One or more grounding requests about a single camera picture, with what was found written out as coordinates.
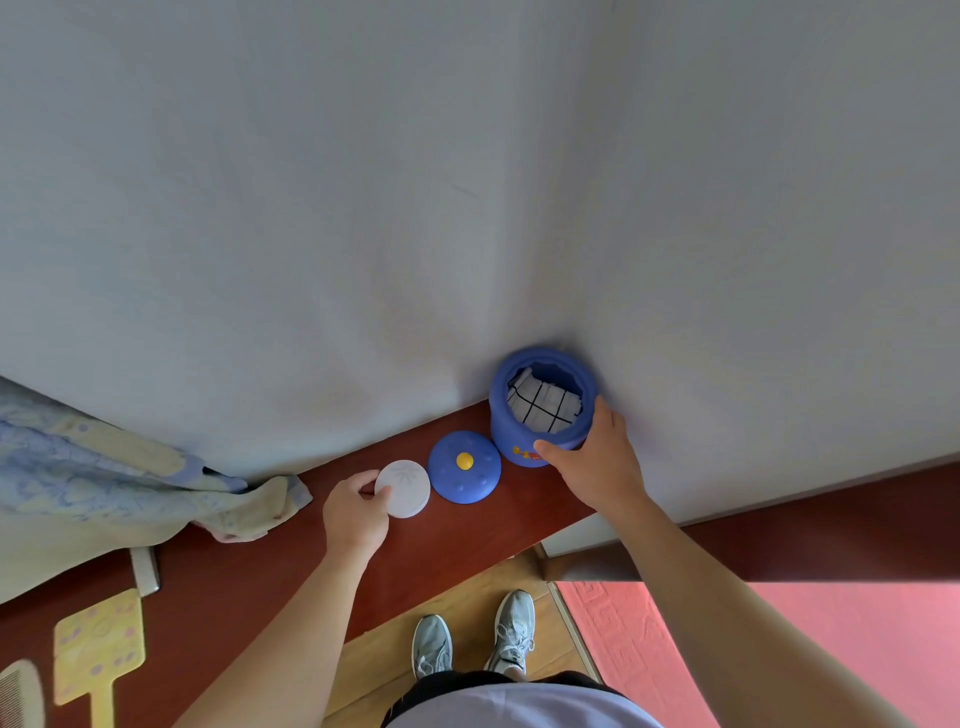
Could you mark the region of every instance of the shoelace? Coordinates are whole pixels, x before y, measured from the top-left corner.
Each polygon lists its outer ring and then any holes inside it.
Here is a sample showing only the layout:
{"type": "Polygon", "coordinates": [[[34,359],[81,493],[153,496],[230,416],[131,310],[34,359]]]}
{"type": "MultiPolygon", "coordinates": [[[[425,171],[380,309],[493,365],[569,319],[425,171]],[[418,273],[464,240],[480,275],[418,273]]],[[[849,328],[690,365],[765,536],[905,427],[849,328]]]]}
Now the shoelace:
{"type": "Polygon", "coordinates": [[[437,650],[437,654],[434,655],[432,660],[427,660],[426,655],[420,655],[417,659],[417,672],[421,675],[432,675],[434,672],[437,672],[437,665],[443,662],[444,659],[450,659],[450,648],[446,642],[437,650]]]}
{"type": "Polygon", "coordinates": [[[506,643],[500,648],[500,657],[518,665],[523,665],[526,656],[534,651],[532,635],[520,634],[515,629],[507,629],[503,624],[496,625],[496,638],[498,642],[503,640],[506,643]]]}

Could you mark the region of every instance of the shoe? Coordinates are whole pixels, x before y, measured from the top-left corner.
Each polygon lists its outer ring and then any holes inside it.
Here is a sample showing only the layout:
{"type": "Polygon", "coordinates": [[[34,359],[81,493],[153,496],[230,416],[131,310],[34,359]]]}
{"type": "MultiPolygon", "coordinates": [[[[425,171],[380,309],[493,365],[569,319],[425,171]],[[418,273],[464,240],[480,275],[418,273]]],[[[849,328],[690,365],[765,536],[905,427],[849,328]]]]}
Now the shoe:
{"type": "Polygon", "coordinates": [[[534,598],[521,589],[506,595],[496,610],[493,654],[484,669],[503,672],[508,667],[527,671],[527,655],[534,651],[537,613],[534,598]]]}
{"type": "Polygon", "coordinates": [[[453,669],[453,638],[440,615],[427,615],[417,622],[410,659],[417,679],[453,669]]]}

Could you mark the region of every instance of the pink rug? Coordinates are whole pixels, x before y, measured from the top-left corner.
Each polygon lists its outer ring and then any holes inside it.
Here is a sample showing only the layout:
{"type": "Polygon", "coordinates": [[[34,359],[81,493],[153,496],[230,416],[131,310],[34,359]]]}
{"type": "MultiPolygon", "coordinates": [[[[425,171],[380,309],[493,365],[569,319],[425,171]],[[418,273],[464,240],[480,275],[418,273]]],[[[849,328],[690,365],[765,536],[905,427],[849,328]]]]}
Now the pink rug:
{"type": "MultiPolygon", "coordinates": [[[[665,728],[714,728],[643,584],[559,583],[608,685],[665,728]]],[[[921,728],[960,716],[960,585],[755,584],[757,593],[921,728]]]]}

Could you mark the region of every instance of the wooden shelf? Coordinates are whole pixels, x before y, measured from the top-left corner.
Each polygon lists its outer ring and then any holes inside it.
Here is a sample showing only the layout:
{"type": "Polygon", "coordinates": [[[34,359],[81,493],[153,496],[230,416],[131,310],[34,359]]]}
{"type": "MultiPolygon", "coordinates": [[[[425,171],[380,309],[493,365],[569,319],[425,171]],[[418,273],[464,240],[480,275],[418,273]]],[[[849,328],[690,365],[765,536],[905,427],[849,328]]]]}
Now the wooden shelf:
{"type": "MultiPolygon", "coordinates": [[[[147,660],[114,684],[117,725],[166,728],[240,654],[324,555],[322,506],[339,480],[398,459],[426,465],[448,432],[490,436],[483,401],[302,474],[314,502],[249,544],[218,544],[187,527],[157,548],[162,587],[143,602],[147,660]]],[[[407,521],[391,521],[357,594],[348,640],[591,513],[553,468],[503,461],[493,493],[457,505],[436,493],[407,521]]],[[[86,698],[52,704],[53,629],[58,620],[133,586],[130,559],[116,551],[0,605],[0,664],[33,660],[43,679],[49,726],[88,722],[86,698]]]]}

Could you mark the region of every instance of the white lid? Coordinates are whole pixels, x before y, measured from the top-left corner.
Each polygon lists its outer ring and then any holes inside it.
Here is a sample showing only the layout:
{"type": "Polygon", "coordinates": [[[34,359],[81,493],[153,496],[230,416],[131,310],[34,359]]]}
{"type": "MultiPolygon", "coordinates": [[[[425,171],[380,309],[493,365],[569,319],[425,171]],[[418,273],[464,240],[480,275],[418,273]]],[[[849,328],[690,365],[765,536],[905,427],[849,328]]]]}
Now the white lid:
{"type": "Polygon", "coordinates": [[[378,493],[385,485],[394,487],[387,513],[397,519],[416,516],[430,499],[430,476],[413,460],[395,460],[380,471],[373,492],[378,493]]]}

